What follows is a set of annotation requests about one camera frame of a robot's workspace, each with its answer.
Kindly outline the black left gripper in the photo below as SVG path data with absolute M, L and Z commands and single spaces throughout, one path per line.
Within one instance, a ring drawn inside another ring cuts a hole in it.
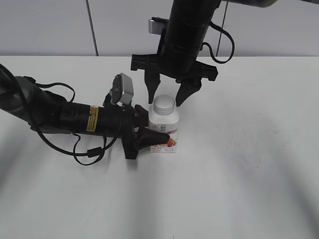
M 99 107 L 98 135 L 119 138 L 126 159 L 136 159 L 140 149 L 168 143 L 167 133 L 150 130 L 148 125 L 149 112 L 141 105 Z M 135 128 L 139 128 L 137 140 Z

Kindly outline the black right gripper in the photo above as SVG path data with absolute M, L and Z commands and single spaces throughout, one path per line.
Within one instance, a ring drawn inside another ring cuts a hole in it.
M 148 90 L 149 104 L 153 103 L 155 93 L 160 84 L 160 74 L 181 82 L 175 98 L 177 107 L 180 107 L 188 97 L 200 90 L 202 78 L 215 81 L 218 75 L 215 66 L 207 65 L 199 61 L 195 61 L 191 68 L 185 73 L 178 73 L 176 70 L 162 67 L 159 63 L 159 57 L 156 54 L 133 54 L 131 57 L 131 70 L 145 71 L 145 85 Z

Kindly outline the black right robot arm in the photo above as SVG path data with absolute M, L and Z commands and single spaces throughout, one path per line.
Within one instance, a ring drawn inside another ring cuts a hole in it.
M 174 0 L 168 19 L 152 17 L 149 20 L 149 32 L 160 35 L 158 50 L 155 54 L 134 54 L 131 58 L 131 70 L 145 72 L 149 104 L 153 103 L 161 75 L 175 79 L 180 85 L 175 97 L 178 107 L 201 89 L 203 78 L 215 81 L 217 68 L 197 61 L 197 57 L 206 45 L 212 60 L 224 63 L 216 59 L 210 44 L 204 42 L 210 27 L 228 37 L 232 45 L 235 44 L 226 30 L 212 22 L 219 5 L 218 0 Z

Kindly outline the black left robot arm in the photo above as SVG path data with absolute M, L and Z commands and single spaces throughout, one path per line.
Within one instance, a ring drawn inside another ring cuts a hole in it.
M 165 144 L 169 135 L 148 129 L 149 113 L 140 105 L 132 106 L 133 82 L 124 73 L 115 76 L 103 105 L 96 107 L 67 100 L 49 90 L 50 84 L 39 84 L 32 77 L 14 76 L 0 68 L 0 108 L 27 122 L 42 140 L 47 134 L 96 135 L 103 145 L 79 153 L 63 154 L 93 159 L 97 163 L 117 139 L 122 141 L 127 159 L 136 159 L 140 149 Z

